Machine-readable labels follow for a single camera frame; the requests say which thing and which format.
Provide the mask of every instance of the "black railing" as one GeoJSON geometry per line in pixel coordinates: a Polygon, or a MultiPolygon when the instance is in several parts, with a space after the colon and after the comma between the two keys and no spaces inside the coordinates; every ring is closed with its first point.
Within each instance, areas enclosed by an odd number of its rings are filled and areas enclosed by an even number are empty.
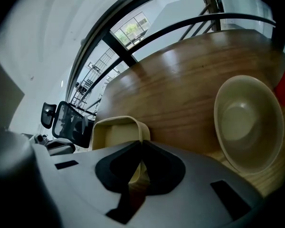
{"type": "MultiPolygon", "coordinates": [[[[100,40],[103,40],[119,56],[119,58],[115,62],[113,62],[112,65],[109,66],[94,81],[94,83],[85,92],[83,97],[81,97],[80,101],[77,103],[77,106],[79,106],[79,104],[84,100],[84,98],[87,97],[87,95],[91,92],[91,90],[95,87],[95,85],[99,83],[99,81],[103,79],[119,63],[124,61],[129,67],[137,63],[136,59],[132,56],[132,53],[141,49],[142,47],[144,47],[151,41],[169,32],[172,32],[176,29],[179,29],[185,26],[193,27],[192,25],[196,23],[202,22],[203,24],[205,24],[207,21],[211,21],[212,23],[205,31],[207,32],[212,26],[215,25],[215,21],[218,21],[220,19],[252,19],[252,20],[262,21],[264,23],[273,25],[275,28],[273,29],[273,33],[272,33],[272,41],[275,44],[279,45],[280,47],[284,46],[285,44],[285,32],[283,31],[283,29],[277,30],[276,28],[277,22],[280,21],[281,19],[279,18],[279,15],[276,13],[276,11],[272,9],[275,22],[269,19],[265,19],[263,17],[248,15],[248,14],[240,14],[240,13],[211,13],[211,14],[206,14],[206,15],[202,13],[200,16],[177,22],[173,25],[165,27],[164,29],[160,31],[155,32],[154,34],[148,37],[144,37],[143,40],[140,41],[138,44],[134,45],[130,49],[127,49],[118,40],[118,38],[110,31],[110,29],[129,12],[133,11],[134,9],[136,9],[137,7],[143,5],[144,3],[148,1],[150,0],[118,0],[96,22],[96,24],[93,26],[93,28],[90,30],[87,37],[85,38],[85,42],[81,46],[76,56],[76,59],[74,61],[71,74],[70,74],[70,78],[67,84],[66,101],[70,100],[71,93],[75,86],[76,79],[78,78],[80,71],[82,70],[85,62],[88,60],[88,57],[90,56],[94,48],[97,46],[97,44],[100,42],[100,40]]],[[[271,6],[271,0],[262,0],[262,1],[264,1],[269,6],[271,6]]]]}

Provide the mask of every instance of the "desk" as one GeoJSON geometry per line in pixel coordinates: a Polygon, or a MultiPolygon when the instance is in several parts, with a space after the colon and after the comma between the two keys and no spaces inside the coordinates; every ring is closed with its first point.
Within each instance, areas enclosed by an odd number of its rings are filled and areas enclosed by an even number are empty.
{"type": "MultiPolygon", "coordinates": [[[[145,123],[151,140],[202,153],[231,167],[216,137],[213,107],[220,86],[249,75],[273,89],[285,69],[285,54],[255,30],[208,33],[166,47],[108,84],[96,122],[129,115],[145,123]]],[[[282,107],[285,121],[285,107],[282,107]]],[[[285,135],[274,164],[257,175],[239,173],[263,196],[285,177],[285,135]]]]}

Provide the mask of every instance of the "bowl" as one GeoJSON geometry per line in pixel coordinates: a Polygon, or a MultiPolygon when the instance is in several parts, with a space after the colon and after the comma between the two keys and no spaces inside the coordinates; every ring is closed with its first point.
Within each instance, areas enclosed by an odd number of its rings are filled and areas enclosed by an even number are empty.
{"type": "Polygon", "coordinates": [[[214,103],[219,144],[238,171],[259,173],[281,149],[283,114],[272,91],[250,76],[235,76],[219,89],[214,103]]]}
{"type": "MultiPolygon", "coordinates": [[[[92,150],[111,147],[128,141],[150,140],[150,131],[146,124],[131,116],[118,116],[97,122],[93,128],[92,150]]],[[[137,182],[146,171],[143,162],[139,164],[129,183],[137,182]]]]}

